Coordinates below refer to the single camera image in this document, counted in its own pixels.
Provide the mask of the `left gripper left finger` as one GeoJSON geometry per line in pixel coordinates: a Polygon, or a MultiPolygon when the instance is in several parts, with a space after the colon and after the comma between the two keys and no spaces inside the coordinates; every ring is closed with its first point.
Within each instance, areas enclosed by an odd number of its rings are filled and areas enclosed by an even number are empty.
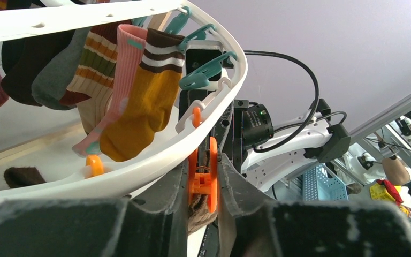
{"type": "Polygon", "coordinates": [[[186,256],[188,163],[135,198],[0,204],[0,256],[186,256]]]}

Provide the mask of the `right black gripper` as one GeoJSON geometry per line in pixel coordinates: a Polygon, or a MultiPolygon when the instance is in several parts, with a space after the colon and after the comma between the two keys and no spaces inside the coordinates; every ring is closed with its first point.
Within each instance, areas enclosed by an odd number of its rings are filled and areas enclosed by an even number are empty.
{"type": "Polygon", "coordinates": [[[263,104],[234,100],[231,114],[223,153],[240,173],[248,151],[273,138],[274,128],[269,112],[263,104]]]}

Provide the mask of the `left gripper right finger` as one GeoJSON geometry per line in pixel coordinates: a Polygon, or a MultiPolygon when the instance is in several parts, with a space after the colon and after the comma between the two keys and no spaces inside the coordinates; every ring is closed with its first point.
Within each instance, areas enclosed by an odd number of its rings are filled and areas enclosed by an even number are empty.
{"type": "Polygon", "coordinates": [[[277,201],[218,162],[220,256],[411,256],[411,224],[393,205],[277,201]]]}

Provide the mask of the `brown striped sock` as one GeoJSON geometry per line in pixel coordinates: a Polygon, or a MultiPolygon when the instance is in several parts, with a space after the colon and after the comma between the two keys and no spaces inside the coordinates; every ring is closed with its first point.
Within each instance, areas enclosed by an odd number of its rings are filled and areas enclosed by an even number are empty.
{"type": "Polygon", "coordinates": [[[200,228],[209,225],[217,218],[217,211],[210,213],[208,210],[208,195],[196,194],[188,206],[187,234],[191,235],[200,228]]]}

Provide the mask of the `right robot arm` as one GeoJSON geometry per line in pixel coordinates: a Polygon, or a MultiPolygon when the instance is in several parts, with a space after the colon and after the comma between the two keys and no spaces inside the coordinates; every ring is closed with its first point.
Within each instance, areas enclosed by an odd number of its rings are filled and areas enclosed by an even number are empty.
{"type": "Polygon", "coordinates": [[[324,99],[319,99],[312,119],[306,112],[279,128],[273,128],[262,104],[235,107],[234,114],[223,151],[236,171],[262,192],[281,179],[295,178],[295,171],[305,165],[339,158],[350,146],[347,114],[331,111],[324,99]],[[342,120],[332,124],[338,114],[342,120]]]}

